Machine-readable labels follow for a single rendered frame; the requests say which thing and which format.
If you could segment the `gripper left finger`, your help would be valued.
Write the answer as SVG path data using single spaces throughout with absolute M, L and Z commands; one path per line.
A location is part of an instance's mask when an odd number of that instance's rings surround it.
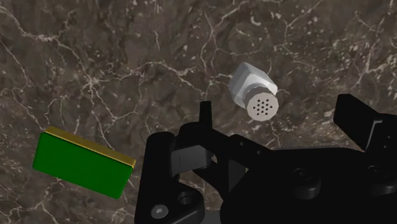
M 182 125 L 177 135 L 156 132 L 147 138 L 135 224 L 202 224 L 204 196 L 181 183 L 180 174 L 193 171 L 228 200 L 246 171 L 257 168 L 269 151 L 213 129 L 211 102 L 202 101 L 198 121 Z

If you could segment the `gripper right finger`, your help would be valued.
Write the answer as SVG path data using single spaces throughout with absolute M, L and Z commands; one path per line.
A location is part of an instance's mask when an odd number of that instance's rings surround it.
M 351 94 L 340 94 L 333 121 L 363 151 L 397 152 L 397 115 L 379 113 Z

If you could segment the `green and yellow sponge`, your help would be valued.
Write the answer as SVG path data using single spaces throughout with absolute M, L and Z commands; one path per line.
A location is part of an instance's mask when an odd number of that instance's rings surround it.
M 48 127 L 39 135 L 32 168 L 118 199 L 135 165 L 132 157 Z

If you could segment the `white salt shaker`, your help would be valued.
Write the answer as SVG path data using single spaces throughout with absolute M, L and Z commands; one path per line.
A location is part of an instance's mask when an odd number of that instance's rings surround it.
M 278 87 L 261 69 L 242 62 L 232 74 L 228 88 L 234 103 L 253 120 L 264 122 L 276 115 Z

